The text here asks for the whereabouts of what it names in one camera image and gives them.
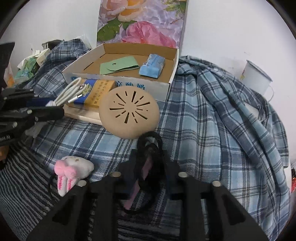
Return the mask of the white cardboard box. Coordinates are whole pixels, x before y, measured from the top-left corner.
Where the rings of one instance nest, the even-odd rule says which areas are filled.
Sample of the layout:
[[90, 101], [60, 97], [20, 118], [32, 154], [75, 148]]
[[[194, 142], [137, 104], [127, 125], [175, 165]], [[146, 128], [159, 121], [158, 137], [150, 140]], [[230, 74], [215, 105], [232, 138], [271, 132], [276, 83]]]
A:
[[[150, 54], [165, 58], [165, 64], [158, 78], [139, 74]], [[157, 101], [168, 99], [179, 61], [179, 49], [164, 46], [112, 43], [101, 44], [88, 51], [63, 71], [63, 77], [70, 83], [77, 77], [84, 79], [114, 80], [118, 86], [134, 86], [145, 90]]]

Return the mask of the striped dark cloth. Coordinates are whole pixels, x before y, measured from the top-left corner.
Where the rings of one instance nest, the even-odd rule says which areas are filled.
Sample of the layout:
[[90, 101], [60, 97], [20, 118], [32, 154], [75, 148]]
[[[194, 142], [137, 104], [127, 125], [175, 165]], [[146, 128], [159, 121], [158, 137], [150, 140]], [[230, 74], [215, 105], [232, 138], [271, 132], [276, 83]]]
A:
[[[23, 143], [13, 143], [1, 170], [1, 214], [19, 240], [26, 240], [33, 228], [58, 201], [56, 182], [48, 195], [51, 172]], [[181, 204], [170, 201], [165, 189], [146, 213], [128, 215], [118, 211], [119, 240], [179, 240]]]

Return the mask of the floral rose painting board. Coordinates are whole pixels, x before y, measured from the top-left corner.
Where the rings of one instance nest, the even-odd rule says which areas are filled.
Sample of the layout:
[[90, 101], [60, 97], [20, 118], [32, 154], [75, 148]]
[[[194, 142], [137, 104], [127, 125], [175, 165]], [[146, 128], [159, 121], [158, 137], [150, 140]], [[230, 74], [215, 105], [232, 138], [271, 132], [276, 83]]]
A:
[[179, 48], [186, 1], [101, 1], [97, 45], [138, 43]]

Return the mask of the red snack packet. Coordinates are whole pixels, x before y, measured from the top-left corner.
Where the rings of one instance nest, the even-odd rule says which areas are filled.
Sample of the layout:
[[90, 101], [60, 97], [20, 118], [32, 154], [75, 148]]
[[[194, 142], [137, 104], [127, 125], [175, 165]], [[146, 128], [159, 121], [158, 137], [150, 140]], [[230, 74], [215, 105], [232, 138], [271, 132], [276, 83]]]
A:
[[292, 168], [291, 172], [292, 172], [291, 192], [293, 193], [294, 190], [295, 190], [295, 188], [296, 188], [296, 173], [295, 173], [295, 169]]

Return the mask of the beige round slotted disc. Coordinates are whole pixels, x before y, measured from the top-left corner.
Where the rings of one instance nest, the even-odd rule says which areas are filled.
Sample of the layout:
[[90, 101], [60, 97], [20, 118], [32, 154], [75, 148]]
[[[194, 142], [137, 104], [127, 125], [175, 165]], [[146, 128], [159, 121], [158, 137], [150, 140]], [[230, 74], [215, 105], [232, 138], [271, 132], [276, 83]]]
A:
[[133, 86], [109, 91], [99, 104], [102, 126], [123, 139], [136, 139], [154, 131], [160, 119], [159, 106], [148, 92]]

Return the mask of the black hair tie pink clip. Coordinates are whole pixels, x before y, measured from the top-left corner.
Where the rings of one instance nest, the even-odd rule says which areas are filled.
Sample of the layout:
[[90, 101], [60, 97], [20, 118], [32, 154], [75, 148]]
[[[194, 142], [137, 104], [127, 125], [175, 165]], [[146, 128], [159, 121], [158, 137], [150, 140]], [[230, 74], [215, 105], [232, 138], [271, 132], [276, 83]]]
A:
[[[165, 181], [165, 153], [161, 136], [153, 131], [142, 134], [137, 148], [130, 153], [130, 159], [120, 164], [125, 185], [118, 204], [129, 215], [147, 212], [154, 204]], [[131, 206], [137, 194], [143, 191], [148, 195], [147, 202], [136, 210]]]

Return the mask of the white enamel mug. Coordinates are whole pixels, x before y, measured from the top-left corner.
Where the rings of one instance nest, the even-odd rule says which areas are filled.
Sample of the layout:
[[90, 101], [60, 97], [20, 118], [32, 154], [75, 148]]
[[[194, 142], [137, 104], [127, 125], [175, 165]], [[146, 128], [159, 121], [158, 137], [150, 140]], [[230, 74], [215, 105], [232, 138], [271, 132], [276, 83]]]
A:
[[251, 62], [250, 60], [246, 61], [246, 65], [241, 74], [240, 81], [251, 88], [255, 92], [264, 96], [267, 89], [270, 88], [272, 91], [271, 97], [268, 102], [270, 102], [274, 97], [274, 90], [271, 86], [273, 80], [268, 76], [268, 74], [263, 71], [259, 66]]

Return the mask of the green patterned packet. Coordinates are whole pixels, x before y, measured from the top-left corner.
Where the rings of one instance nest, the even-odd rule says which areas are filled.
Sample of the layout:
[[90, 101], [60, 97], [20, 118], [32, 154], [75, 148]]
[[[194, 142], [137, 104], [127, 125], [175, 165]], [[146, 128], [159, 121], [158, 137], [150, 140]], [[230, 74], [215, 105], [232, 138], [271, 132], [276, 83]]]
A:
[[39, 70], [40, 66], [37, 63], [37, 58], [29, 58], [25, 60], [22, 69], [19, 69], [14, 77], [15, 84], [21, 84], [24, 81], [31, 79]]

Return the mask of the wooden board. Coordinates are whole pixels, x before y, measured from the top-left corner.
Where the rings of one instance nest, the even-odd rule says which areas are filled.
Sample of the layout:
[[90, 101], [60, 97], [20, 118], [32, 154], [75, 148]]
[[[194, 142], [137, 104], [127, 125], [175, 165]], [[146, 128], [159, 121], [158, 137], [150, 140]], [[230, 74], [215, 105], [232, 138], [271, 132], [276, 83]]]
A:
[[64, 114], [66, 117], [73, 118], [79, 121], [85, 121], [88, 123], [93, 123], [96, 125], [102, 125], [99, 117], [99, 112], [84, 110], [79, 108], [69, 107], [67, 105], [63, 106]]

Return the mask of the green snap pouch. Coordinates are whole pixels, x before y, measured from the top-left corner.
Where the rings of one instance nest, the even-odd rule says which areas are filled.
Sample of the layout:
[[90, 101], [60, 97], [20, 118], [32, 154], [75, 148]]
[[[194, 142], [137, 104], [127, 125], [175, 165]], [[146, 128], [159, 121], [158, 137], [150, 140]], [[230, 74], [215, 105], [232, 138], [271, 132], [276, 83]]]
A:
[[139, 64], [133, 56], [118, 58], [109, 62], [100, 64], [100, 74], [108, 75], [126, 70], [138, 69]]

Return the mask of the blue plaid shirt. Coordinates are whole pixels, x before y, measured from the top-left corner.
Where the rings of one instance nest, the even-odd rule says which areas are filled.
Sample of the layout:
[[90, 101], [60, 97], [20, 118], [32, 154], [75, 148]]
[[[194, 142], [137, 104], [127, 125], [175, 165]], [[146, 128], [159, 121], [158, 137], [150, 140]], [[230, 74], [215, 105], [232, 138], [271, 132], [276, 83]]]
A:
[[[157, 132], [170, 158], [205, 182], [221, 181], [276, 240], [288, 221], [290, 190], [284, 173], [289, 151], [284, 125], [259, 94], [213, 63], [183, 56], [169, 94], [159, 105]], [[72, 118], [50, 122], [31, 143], [29, 207], [17, 233], [25, 240], [48, 212], [47, 174], [67, 155], [95, 162], [101, 179], [129, 158], [136, 142]]]

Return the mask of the gold blue cigarette box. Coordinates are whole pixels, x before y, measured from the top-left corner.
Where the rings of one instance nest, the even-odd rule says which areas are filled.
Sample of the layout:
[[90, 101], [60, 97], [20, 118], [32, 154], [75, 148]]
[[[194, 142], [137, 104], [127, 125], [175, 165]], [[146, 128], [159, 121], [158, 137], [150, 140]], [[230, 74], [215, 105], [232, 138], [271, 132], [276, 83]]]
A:
[[103, 79], [82, 79], [82, 84], [86, 88], [69, 100], [68, 106], [80, 109], [98, 109], [102, 97], [116, 87], [115, 81]]

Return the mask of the blue tissue packet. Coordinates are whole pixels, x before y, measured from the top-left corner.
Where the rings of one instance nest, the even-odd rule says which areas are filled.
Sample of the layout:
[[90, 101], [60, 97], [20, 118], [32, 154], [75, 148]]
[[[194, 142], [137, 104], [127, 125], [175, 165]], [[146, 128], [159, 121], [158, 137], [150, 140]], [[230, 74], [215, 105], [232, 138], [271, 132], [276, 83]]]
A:
[[150, 54], [144, 64], [139, 69], [139, 75], [159, 78], [163, 67], [165, 66], [165, 58], [157, 54]]

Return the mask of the white pink plush toy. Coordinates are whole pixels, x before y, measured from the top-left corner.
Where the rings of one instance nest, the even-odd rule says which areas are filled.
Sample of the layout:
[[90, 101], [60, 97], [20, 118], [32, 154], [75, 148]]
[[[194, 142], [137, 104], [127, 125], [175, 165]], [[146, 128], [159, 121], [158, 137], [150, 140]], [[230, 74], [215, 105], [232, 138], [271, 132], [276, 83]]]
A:
[[57, 175], [57, 191], [63, 197], [80, 180], [87, 178], [94, 170], [94, 164], [81, 157], [65, 156], [57, 160], [54, 172]]

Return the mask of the small white carton box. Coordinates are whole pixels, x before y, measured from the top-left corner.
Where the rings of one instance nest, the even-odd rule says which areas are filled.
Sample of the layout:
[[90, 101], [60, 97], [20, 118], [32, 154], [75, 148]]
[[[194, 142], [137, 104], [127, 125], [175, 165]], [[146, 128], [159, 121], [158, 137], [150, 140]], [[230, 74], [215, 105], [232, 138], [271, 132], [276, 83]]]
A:
[[44, 49], [43, 51], [40, 52], [40, 54], [38, 55], [37, 59], [36, 59], [36, 63], [41, 67], [45, 61], [46, 61], [46, 57], [50, 54], [51, 50], [49, 48]]

